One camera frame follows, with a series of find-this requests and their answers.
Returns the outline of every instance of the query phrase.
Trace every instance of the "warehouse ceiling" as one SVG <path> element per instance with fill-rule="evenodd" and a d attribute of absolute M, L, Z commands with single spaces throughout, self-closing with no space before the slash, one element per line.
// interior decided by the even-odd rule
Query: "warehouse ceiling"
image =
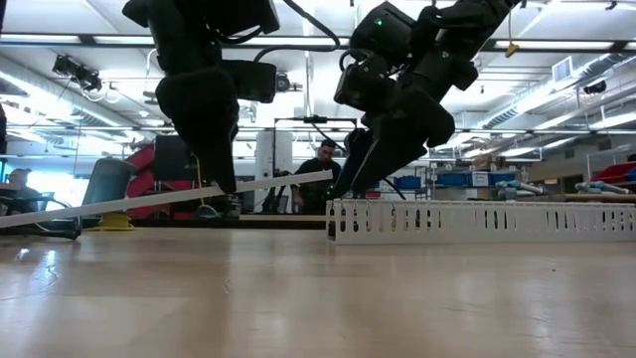
<path fill-rule="evenodd" d="M 297 2 L 345 40 L 351 36 L 357 22 L 380 3 L 377 0 Z M 417 17 L 421 8 L 431 3 L 392 2 L 413 18 Z M 272 34 L 273 36 L 282 37 L 282 41 L 287 42 L 298 42 L 302 37 L 323 36 L 316 29 L 306 24 L 303 26 L 303 20 L 281 1 L 274 3 L 281 29 Z M 507 103 L 525 96 L 529 89 L 549 82 L 553 78 L 553 66 L 568 57 L 571 57 L 571 67 L 576 70 L 584 64 L 598 60 L 603 53 L 609 52 L 610 48 L 618 47 L 626 54 L 630 52 L 631 55 L 627 54 L 627 58 L 636 55 L 636 43 L 629 43 L 636 38 L 636 28 L 630 25 L 633 24 L 636 15 L 636 2 L 618 1 L 614 9 L 606 10 L 609 3 L 529 1 L 526 8 L 515 9 L 510 23 L 506 21 L 502 24 L 493 35 L 489 48 L 485 48 L 475 59 L 475 66 L 480 71 L 479 80 L 466 92 L 452 89 L 442 103 L 455 114 L 457 126 L 482 128 L 489 119 L 487 116 L 496 114 L 493 113 L 496 108 L 503 108 Z M 60 92 L 70 91 L 80 98 L 74 103 L 75 106 L 80 102 L 89 101 L 102 107 L 101 116 L 111 115 L 115 118 L 112 123 L 105 122 L 104 125 L 162 125 L 169 122 L 169 119 L 161 113 L 157 105 L 147 103 L 150 98 L 145 96 L 144 92 L 154 91 L 163 74 L 154 54 L 151 54 L 149 32 L 121 15 L 124 4 L 125 0 L 9 0 L 4 29 L 6 35 L 0 39 L 0 56 L 39 76 L 39 79 L 57 85 L 45 89 L 51 94 L 62 97 Z M 452 5 L 452 2 L 437 1 L 438 7 L 449 5 Z M 136 37 L 128 38 L 132 45 L 117 48 L 101 44 L 100 41 L 92 44 L 76 41 L 79 35 L 91 35 L 92 39 L 98 36 Z M 521 46 L 521 51 L 511 58 L 506 58 L 505 49 L 510 37 Z M 257 52 L 255 49 L 228 49 L 224 51 L 224 56 L 227 59 L 251 60 Z M 52 72 L 53 63 L 58 55 L 70 56 L 91 69 L 99 70 L 104 90 L 101 93 L 82 96 L 79 89 L 73 86 L 65 89 L 68 79 L 60 78 Z M 340 55 L 340 52 L 314 53 L 307 58 L 305 53 L 299 51 L 274 52 L 267 55 L 263 59 L 265 62 L 275 64 L 281 72 L 288 73 L 293 83 L 302 85 L 303 90 L 309 89 L 309 95 L 306 96 L 299 91 L 280 93 L 273 104 L 252 106 L 255 117 L 246 115 L 241 121 L 241 126 L 272 126 L 275 117 L 305 114 L 308 109 L 314 114 L 328 117 L 359 118 L 361 113 L 338 105 L 332 100 L 340 76 Z M 597 76 L 582 85 L 588 86 L 596 80 L 606 80 L 608 93 L 621 93 L 630 89 L 632 82 L 636 80 L 634 63 L 625 61 L 623 66 L 612 68 L 604 72 L 602 77 Z M 23 94 L 20 93 L 20 87 L 11 81 L 0 83 L 0 89 L 2 88 L 12 91 L 0 94 L 3 100 Z M 510 120 L 507 119 L 505 123 L 498 123 L 494 128 L 532 129 L 547 120 L 581 108 L 582 105 L 590 106 L 590 112 L 586 113 L 588 118 L 600 120 L 602 117 L 598 117 L 599 108 L 594 108 L 593 105 L 600 98 L 600 94 L 581 95 L 580 91 L 577 96 L 575 88 L 568 89 L 555 95 L 551 100 L 540 101 L 528 107 L 519 115 L 508 118 Z M 622 98 L 608 103 L 607 106 L 622 105 L 630 99 L 631 97 Z M 49 107 L 39 107 L 43 106 L 43 102 L 36 99 L 28 102 L 27 98 L 23 98 L 22 102 L 21 107 L 43 113 L 50 110 Z M 244 103 L 243 106 L 249 111 L 250 103 Z M 85 115 L 77 110 L 71 115 L 85 118 Z M 99 120 L 100 115 L 93 115 L 91 118 Z M 580 115 L 573 118 L 573 123 L 580 124 L 580 118 Z M 23 120 L 12 124 L 24 123 Z M 73 122 L 65 121 L 63 124 L 70 125 Z M 302 137 L 311 138 L 311 135 L 305 134 L 303 132 Z M 145 137 L 147 139 L 151 135 L 145 133 Z M 118 138 L 120 141 L 125 140 L 122 138 L 143 140 L 132 134 Z M 248 133 L 242 138 L 252 140 Z M 476 141 L 474 135 L 466 134 L 451 141 L 449 147 L 456 146 L 464 148 L 465 151 L 479 153 L 479 150 L 489 149 L 484 148 L 483 143 L 489 143 L 490 140 L 491 138 L 485 138 Z"/>

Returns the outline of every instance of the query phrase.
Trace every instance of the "ceiling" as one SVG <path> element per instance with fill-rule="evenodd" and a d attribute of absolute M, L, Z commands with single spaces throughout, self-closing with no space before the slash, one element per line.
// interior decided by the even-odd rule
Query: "ceiling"
<path fill-rule="evenodd" d="M 357 22 L 376 5 L 377 0 L 356 0 L 354 6 L 348 0 L 302 0 L 297 1 L 306 11 L 322 21 L 338 36 L 351 36 Z M 281 1 L 274 1 L 281 29 L 275 36 L 302 37 L 322 36 L 316 29 L 303 26 L 303 20 Z M 409 16 L 416 18 L 422 7 L 430 1 L 395 1 Z M 125 0 L 9 0 L 4 24 L 9 34 L 92 34 L 92 35 L 138 35 L 148 36 L 149 32 L 121 15 Z M 452 5 L 452 2 L 437 1 L 439 7 Z M 636 27 L 628 26 L 636 15 L 636 2 L 620 1 L 619 5 L 606 11 L 608 1 L 529 1 L 525 9 L 516 9 L 510 23 L 505 22 L 493 35 L 496 39 L 512 38 L 523 42 L 532 40 L 573 40 L 573 41 L 609 41 L 632 40 L 636 38 Z M 107 84 L 120 93 L 113 102 L 106 98 L 96 104 L 106 113 L 129 120 L 131 125 L 159 125 L 168 122 L 156 105 L 146 104 L 145 90 L 153 91 L 163 77 L 150 49 L 104 48 L 95 46 L 61 46 L 46 44 L 12 44 L 0 40 L 0 56 L 40 75 L 60 86 L 68 79 L 59 78 L 52 72 L 57 55 L 68 55 L 74 60 L 99 70 L 99 75 Z M 258 50 L 228 49 L 224 51 L 226 59 L 250 60 Z M 503 53 L 488 52 L 478 55 L 475 65 L 480 78 L 467 91 L 452 89 L 442 104 L 455 114 L 458 126 L 478 127 L 480 120 L 489 111 L 515 100 L 520 93 L 548 81 L 552 77 L 552 66 L 568 56 L 575 64 L 598 58 L 599 54 L 558 53 L 550 49 L 541 53 L 520 52 L 511 58 Z M 312 113 L 328 117 L 359 118 L 361 113 L 333 101 L 333 94 L 340 77 L 338 59 L 341 52 L 312 53 L 307 60 L 300 51 L 274 52 L 263 60 L 287 72 L 294 83 L 309 88 L 309 101 L 301 92 L 280 93 L 274 103 L 259 104 L 256 110 L 256 125 L 273 125 L 275 117 L 288 117 L 304 114 L 307 106 Z M 629 86 L 634 73 L 633 63 L 623 66 L 609 78 L 608 86 L 615 90 Z M 70 87 L 69 91 L 80 93 Z M 101 94 L 90 95 L 92 99 Z M 586 97 L 584 101 L 596 99 Z M 560 95 L 557 100 L 533 108 L 532 114 L 542 115 L 540 121 L 572 110 L 576 104 L 575 92 Z M 37 110 L 46 112 L 45 108 Z M 519 116 L 506 124 L 505 128 L 528 129 L 533 125 L 530 116 Z"/>

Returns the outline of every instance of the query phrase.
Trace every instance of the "white plastic barrier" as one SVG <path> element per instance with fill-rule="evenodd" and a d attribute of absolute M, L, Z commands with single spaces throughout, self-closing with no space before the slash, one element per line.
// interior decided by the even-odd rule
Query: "white plastic barrier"
<path fill-rule="evenodd" d="M 336 200 L 327 232 L 336 245 L 636 241 L 636 206 Z"/>

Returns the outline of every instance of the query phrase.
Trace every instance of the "man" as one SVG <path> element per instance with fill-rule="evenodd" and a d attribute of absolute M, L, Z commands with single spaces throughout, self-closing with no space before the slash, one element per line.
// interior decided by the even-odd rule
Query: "man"
<path fill-rule="evenodd" d="M 14 197 L 20 199 L 31 199 L 41 197 L 40 193 L 27 186 L 29 181 L 29 173 L 31 169 L 16 169 L 9 174 L 9 183 L 18 186 L 18 191 L 14 193 Z M 38 202 L 30 203 L 29 206 L 33 211 L 38 211 Z"/>
<path fill-rule="evenodd" d="M 294 203 L 300 207 L 300 213 L 304 215 L 324 215 L 327 204 L 327 191 L 329 186 L 338 180 L 342 168 L 333 161 L 336 143 L 331 140 L 323 140 L 318 149 L 318 156 L 302 163 L 296 174 L 313 173 L 322 170 L 331 170 L 333 179 L 316 183 L 303 184 L 300 187 L 291 188 L 294 195 Z"/>

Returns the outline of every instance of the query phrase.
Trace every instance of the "blue container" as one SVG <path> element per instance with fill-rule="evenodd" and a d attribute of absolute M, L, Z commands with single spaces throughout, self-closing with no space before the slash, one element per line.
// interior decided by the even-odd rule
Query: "blue container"
<path fill-rule="evenodd" d="M 502 181 L 513 181 L 517 179 L 515 173 L 490 173 L 489 182 L 491 186 Z"/>
<path fill-rule="evenodd" d="M 394 178 L 394 184 L 398 189 L 412 190 L 421 188 L 421 178 L 406 175 L 403 177 Z"/>
<path fill-rule="evenodd" d="M 437 184 L 448 186 L 468 185 L 468 175 L 466 173 L 438 174 Z"/>

